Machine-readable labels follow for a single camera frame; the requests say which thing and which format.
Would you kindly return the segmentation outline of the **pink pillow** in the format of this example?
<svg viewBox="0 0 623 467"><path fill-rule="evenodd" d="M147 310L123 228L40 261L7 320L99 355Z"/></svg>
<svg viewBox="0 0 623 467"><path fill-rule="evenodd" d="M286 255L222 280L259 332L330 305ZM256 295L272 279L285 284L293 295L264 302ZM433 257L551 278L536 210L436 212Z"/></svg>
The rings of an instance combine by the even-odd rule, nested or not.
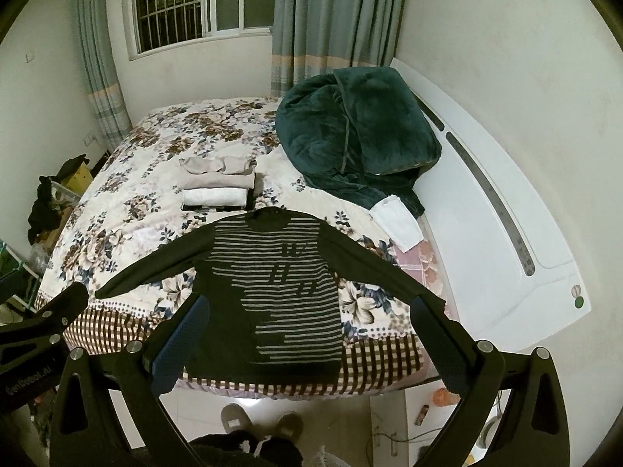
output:
<svg viewBox="0 0 623 467"><path fill-rule="evenodd" d="M420 241L412 249L396 249L398 266L440 298L445 298L445 282L434 249L429 241Z"/></svg>

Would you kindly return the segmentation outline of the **white nightstand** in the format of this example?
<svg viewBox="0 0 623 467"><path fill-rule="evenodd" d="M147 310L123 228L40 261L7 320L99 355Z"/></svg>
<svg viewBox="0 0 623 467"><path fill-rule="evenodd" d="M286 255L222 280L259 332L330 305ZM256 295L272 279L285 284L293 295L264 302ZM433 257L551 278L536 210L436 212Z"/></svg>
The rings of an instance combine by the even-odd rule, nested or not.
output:
<svg viewBox="0 0 623 467"><path fill-rule="evenodd" d="M441 379L370 398L373 466L414 466L432 445L456 405L437 406Z"/></svg>

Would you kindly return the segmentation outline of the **yellow cardboard box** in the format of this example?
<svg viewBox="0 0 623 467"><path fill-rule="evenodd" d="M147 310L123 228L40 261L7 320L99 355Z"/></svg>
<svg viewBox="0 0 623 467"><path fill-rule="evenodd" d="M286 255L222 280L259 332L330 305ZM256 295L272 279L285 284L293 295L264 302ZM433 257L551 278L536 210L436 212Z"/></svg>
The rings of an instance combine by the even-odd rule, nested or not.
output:
<svg viewBox="0 0 623 467"><path fill-rule="evenodd" d="M92 181L93 176L90 169L82 163L71 176L64 178L64 180L61 181L61 184L68 190L81 196L84 192L86 192L86 190L88 190L88 187L90 187Z"/></svg>

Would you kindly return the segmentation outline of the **right teal curtain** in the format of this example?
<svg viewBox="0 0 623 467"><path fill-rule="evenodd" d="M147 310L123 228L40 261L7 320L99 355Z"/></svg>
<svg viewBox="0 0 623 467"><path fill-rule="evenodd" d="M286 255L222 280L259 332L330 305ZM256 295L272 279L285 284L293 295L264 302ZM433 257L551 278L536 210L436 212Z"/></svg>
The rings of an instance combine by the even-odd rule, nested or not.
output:
<svg viewBox="0 0 623 467"><path fill-rule="evenodd" d="M405 0L275 0L270 89L347 67L385 67L394 57Z"/></svg>

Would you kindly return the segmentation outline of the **teal curtain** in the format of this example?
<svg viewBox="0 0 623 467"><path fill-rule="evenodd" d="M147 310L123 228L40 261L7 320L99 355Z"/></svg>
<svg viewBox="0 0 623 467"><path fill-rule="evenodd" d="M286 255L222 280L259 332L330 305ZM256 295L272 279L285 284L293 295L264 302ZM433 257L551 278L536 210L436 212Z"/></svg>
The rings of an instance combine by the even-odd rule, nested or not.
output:
<svg viewBox="0 0 623 467"><path fill-rule="evenodd" d="M347 67L385 67L394 57L405 0L275 0L270 89Z"/></svg>
<svg viewBox="0 0 623 467"><path fill-rule="evenodd" d="M106 0L72 0L78 60L102 144L114 151L132 123L112 53Z"/></svg>

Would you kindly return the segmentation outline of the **right grey slipper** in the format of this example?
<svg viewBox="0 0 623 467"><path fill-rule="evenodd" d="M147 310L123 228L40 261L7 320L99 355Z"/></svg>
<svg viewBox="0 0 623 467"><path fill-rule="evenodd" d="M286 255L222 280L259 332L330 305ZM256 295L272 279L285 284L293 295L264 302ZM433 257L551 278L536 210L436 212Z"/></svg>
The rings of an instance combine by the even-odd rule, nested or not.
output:
<svg viewBox="0 0 623 467"><path fill-rule="evenodd" d="M275 436L282 437L282 439L289 440L295 444L300 440L303 429L304 423L301 415L295 412L288 412L278 419L273 433Z"/></svg>

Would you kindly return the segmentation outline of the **dark green plush blanket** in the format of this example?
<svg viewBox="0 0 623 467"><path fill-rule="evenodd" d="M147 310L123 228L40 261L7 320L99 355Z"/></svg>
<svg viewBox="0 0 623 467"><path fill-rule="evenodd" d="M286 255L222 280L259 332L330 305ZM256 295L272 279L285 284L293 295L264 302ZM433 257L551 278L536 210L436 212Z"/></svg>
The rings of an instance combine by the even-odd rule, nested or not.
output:
<svg viewBox="0 0 623 467"><path fill-rule="evenodd" d="M414 184L442 145L394 68L337 68L299 82L284 95L275 130L310 187L366 209L395 195L414 217L423 214Z"/></svg>

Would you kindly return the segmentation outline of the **beige folded garment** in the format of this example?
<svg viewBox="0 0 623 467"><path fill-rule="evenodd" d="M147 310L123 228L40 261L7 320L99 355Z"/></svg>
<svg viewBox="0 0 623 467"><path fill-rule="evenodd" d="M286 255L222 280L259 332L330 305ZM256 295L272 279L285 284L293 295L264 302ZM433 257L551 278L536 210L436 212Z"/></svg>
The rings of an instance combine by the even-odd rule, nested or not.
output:
<svg viewBox="0 0 623 467"><path fill-rule="evenodd" d="M180 158L178 187L185 190L200 188L242 188L255 187L255 162L252 159L234 156L215 158Z"/></svg>

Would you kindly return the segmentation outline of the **white bed headboard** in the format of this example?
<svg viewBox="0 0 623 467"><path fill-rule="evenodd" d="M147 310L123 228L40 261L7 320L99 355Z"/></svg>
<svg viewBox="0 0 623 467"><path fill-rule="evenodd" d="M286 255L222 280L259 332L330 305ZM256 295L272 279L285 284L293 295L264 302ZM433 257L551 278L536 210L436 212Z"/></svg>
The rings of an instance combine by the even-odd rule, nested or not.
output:
<svg viewBox="0 0 623 467"><path fill-rule="evenodd" d="M399 59L442 156L415 182L447 277L453 314L475 339L525 351L590 313L567 241L537 190L494 137Z"/></svg>

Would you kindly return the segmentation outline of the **white folded garment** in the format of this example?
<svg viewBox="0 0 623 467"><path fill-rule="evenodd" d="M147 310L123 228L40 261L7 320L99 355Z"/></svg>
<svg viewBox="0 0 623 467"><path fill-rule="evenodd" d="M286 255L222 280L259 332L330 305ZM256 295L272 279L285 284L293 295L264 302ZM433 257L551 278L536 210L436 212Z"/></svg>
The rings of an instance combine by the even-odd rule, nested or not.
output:
<svg viewBox="0 0 623 467"><path fill-rule="evenodd" d="M207 205L207 207L243 207L248 191L242 188L200 188L181 191L184 205Z"/></svg>

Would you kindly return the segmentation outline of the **black striped sweater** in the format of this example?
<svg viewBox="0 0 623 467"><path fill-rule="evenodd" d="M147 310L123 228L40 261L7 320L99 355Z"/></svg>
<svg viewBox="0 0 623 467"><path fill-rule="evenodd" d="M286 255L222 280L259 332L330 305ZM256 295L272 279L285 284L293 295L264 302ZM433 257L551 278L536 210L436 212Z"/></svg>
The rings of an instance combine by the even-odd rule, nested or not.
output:
<svg viewBox="0 0 623 467"><path fill-rule="evenodd" d="M343 337L336 280L375 284L409 304L429 290L311 215L265 208L224 217L169 242L95 293L108 299L192 269L209 302L188 375L264 385L337 382Z"/></svg>

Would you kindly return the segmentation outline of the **black clothes pile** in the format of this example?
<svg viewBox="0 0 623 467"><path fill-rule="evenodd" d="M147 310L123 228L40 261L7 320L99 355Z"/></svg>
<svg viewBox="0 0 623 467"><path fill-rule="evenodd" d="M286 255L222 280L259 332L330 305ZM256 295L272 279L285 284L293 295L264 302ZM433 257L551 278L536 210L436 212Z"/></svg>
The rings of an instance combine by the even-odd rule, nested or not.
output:
<svg viewBox="0 0 623 467"><path fill-rule="evenodd" d="M28 216L28 242L35 245L42 235L58 229L67 208L76 207L79 196L65 188L61 181L71 176L84 163L88 166L89 158L81 154L61 165L60 170L52 176L40 176L37 197Z"/></svg>

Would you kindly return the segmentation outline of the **left teal curtain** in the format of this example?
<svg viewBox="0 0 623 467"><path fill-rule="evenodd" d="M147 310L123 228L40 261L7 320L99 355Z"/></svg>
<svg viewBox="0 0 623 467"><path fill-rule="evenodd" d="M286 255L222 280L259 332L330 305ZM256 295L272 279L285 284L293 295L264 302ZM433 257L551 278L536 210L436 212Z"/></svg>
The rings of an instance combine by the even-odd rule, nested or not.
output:
<svg viewBox="0 0 623 467"><path fill-rule="evenodd" d="M102 144L114 151L132 123L112 53L106 0L72 0L78 60Z"/></svg>

